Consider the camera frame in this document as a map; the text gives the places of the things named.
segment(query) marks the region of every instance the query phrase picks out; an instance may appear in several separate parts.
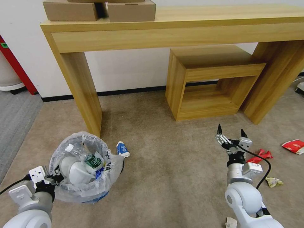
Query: clear plastic bag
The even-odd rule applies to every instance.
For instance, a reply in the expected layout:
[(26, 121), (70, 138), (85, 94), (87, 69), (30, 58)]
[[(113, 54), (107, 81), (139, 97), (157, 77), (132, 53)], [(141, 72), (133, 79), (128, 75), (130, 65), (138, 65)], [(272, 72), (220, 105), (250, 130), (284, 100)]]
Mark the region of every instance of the clear plastic bag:
[(74, 203), (95, 203), (105, 197), (114, 182), (119, 177), (122, 169), (124, 157), (113, 155), (107, 144), (95, 135), (82, 131), (67, 137), (60, 143), (52, 155), (49, 170), (52, 172), (59, 164), (60, 160), (70, 153), (65, 151), (67, 145), (83, 142), (90, 151), (96, 151), (107, 162), (107, 170), (94, 181), (88, 184), (72, 185), (64, 179), (55, 188), (55, 198), (65, 202)]

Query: red snack bag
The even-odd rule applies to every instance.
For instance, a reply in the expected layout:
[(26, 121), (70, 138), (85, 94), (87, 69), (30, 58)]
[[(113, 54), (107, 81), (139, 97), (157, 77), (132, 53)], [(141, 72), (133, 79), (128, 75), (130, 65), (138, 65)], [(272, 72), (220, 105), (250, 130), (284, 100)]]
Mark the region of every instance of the red snack bag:
[[(259, 156), (262, 157), (262, 158), (273, 158), (272, 154), (270, 151), (267, 151), (267, 153), (265, 153), (265, 150), (263, 149), (260, 149), (260, 152), (259, 152)], [(259, 157), (253, 157), (251, 159), (249, 159), (247, 162), (252, 162), (252, 163), (259, 163), (260, 161), (262, 161), (261, 158)]]
[(282, 147), (298, 155), (304, 153), (304, 142), (299, 139), (286, 142), (282, 145)]

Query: floor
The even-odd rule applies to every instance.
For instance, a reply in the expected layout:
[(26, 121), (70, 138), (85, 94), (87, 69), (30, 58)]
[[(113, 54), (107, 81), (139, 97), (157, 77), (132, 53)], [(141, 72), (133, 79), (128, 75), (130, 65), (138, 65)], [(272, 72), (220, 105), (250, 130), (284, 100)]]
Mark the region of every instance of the floor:
[[(270, 150), (271, 177), (284, 185), (260, 187), (265, 204), (285, 228), (304, 224), (304, 155), (280, 145), (304, 139), (304, 97), (289, 89), (259, 125), (241, 112), (233, 116), (175, 122), (164, 91), (100, 97), (102, 139), (114, 152), (124, 141), (131, 156), (107, 197), (95, 205), (55, 200), (53, 227), (225, 227), (235, 217), (225, 202), (227, 155), (214, 139), (217, 125), (231, 138), (244, 128), (252, 151)], [(85, 130), (74, 101), (45, 103), (26, 136), (0, 189), (29, 169), (47, 165), (67, 136)], [(0, 227), (16, 215), (17, 206), (0, 196)]]
[(29, 132), (43, 102), (27, 90), (0, 91), (0, 183)]

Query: cardboard box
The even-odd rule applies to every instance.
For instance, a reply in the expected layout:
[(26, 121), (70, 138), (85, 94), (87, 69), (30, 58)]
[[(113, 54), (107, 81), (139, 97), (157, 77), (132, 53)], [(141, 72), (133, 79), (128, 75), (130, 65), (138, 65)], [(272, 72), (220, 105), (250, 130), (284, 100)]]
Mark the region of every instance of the cardboard box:
[(105, 3), (69, 3), (67, 0), (43, 2), (50, 21), (96, 21), (105, 17)]
[(86, 2), (86, 3), (98, 3), (98, 2), (111, 2), (111, 3), (119, 3), (119, 2), (144, 2), (145, 0), (68, 0), (69, 2)]
[(150, 0), (141, 3), (108, 3), (110, 22), (154, 21), (156, 4)]

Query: plastic bottle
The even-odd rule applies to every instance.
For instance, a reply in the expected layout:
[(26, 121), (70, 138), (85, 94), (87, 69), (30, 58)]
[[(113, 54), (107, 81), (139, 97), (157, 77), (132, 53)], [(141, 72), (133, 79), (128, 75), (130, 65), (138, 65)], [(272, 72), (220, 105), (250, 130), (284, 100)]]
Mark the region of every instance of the plastic bottle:
[(75, 145), (69, 144), (65, 148), (65, 151), (71, 153), (91, 167), (91, 169), (88, 169), (90, 173), (95, 173), (95, 171), (100, 170), (106, 163), (103, 159), (95, 157), (95, 155), (88, 150), (84, 143), (78, 143)]

